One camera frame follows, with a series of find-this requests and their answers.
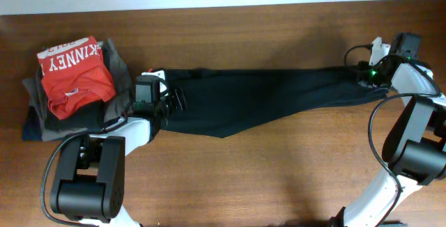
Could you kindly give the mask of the black leggings with grey-red waistband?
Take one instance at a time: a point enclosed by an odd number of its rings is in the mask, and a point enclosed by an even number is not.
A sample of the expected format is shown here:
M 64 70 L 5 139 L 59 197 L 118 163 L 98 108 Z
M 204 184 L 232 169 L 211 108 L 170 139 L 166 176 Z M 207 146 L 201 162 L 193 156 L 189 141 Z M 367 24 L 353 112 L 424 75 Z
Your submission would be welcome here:
M 165 130 L 225 138 L 302 111 L 382 100 L 386 88 L 361 84 L 347 67 L 288 70 L 165 70 L 186 108 Z

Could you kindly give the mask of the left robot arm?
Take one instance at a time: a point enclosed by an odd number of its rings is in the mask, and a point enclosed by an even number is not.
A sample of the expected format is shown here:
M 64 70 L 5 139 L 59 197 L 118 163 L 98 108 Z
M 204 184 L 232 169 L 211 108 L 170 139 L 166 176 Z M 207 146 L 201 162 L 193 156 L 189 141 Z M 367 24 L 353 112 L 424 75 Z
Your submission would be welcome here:
M 116 123 L 67 136 L 45 167 L 40 204 L 64 226 L 138 226 L 123 205 L 125 158 L 151 142 L 175 111 L 187 109 L 182 88 L 154 75 L 137 77 Z

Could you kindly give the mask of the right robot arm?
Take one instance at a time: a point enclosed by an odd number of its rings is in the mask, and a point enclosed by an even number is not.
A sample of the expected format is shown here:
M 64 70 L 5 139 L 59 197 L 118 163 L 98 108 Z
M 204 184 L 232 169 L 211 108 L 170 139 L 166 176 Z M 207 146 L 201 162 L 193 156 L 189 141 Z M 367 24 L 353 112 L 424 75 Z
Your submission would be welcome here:
M 390 44 L 377 37 L 367 45 L 371 56 L 368 63 L 359 63 L 359 79 L 395 92 L 376 105 L 367 126 L 369 146 L 381 169 L 356 201 L 328 220 L 328 226 L 386 226 L 387 217 L 407 197 L 445 179 L 445 94 L 431 67 L 418 59 L 420 43 L 419 35 L 398 33 Z M 377 152 L 374 118 L 394 99 L 401 99 L 404 109 Z

